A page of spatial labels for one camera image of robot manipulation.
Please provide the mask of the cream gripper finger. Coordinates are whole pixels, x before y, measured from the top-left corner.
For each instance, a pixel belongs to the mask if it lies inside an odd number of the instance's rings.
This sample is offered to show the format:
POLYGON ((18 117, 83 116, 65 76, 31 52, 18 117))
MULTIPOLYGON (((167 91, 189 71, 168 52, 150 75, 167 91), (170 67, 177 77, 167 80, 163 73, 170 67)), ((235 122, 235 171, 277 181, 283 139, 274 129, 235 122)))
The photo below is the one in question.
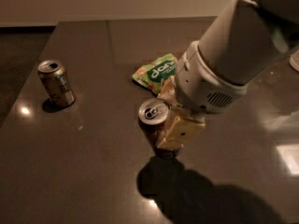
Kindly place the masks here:
POLYGON ((161 88, 160 93, 158 94, 160 99, 164 99, 167 102, 174 102, 176 100, 175 97, 175 77, 169 77, 161 88))
POLYGON ((173 107, 155 143, 157 148, 174 150, 187 143, 206 127, 205 115, 187 108, 173 107))

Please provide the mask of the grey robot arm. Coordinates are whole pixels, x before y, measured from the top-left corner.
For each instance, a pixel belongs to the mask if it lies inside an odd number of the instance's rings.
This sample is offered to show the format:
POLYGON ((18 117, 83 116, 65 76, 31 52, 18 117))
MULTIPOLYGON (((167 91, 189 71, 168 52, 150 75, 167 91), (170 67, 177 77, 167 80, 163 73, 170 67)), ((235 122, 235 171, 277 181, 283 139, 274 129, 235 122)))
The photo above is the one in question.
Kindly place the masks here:
POLYGON ((247 92, 267 66, 298 49, 299 0, 232 0, 178 60, 161 97, 170 113, 156 147, 175 150, 247 92))

